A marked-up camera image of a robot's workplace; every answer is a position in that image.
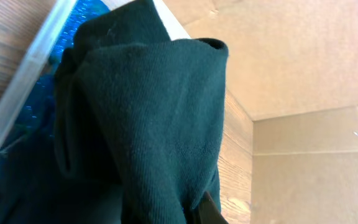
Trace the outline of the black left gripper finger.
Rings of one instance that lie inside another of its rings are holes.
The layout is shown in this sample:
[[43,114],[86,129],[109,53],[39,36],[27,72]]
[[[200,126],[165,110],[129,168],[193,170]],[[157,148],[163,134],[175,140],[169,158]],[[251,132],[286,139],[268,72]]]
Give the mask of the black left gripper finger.
[[205,192],[194,210],[194,224],[228,224],[221,215],[209,192]]

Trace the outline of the black shirt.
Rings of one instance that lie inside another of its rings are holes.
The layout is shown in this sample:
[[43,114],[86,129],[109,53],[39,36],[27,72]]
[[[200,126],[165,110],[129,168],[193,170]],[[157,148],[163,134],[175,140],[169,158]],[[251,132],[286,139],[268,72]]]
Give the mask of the black shirt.
[[83,23],[55,73],[61,171],[122,185],[123,223],[194,223],[218,210],[228,49],[172,40],[152,1]]

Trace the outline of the black pants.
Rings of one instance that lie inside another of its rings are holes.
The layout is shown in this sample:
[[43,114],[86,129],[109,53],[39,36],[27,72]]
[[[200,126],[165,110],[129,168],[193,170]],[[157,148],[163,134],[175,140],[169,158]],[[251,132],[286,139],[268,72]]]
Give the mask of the black pants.
[[120,223],[121,202],[117,184],[65,175],[44,133],[0,155],[0,223]]

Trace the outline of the sparkly blue garment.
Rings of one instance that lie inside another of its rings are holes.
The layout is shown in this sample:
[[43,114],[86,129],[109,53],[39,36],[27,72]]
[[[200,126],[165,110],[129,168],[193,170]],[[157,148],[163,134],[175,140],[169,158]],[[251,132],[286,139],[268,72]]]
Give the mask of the sparkly blue garment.
[[41,72],[26,99],[11,131],[2,147],[21,141],[38,129],[53,131],[55,102],[53,99],[54,74],[62,60],[63,51],[73,46],[73,38],[79,26],[109,12],[101,0],[78,0],[72,9],[47,60],[47,69]]

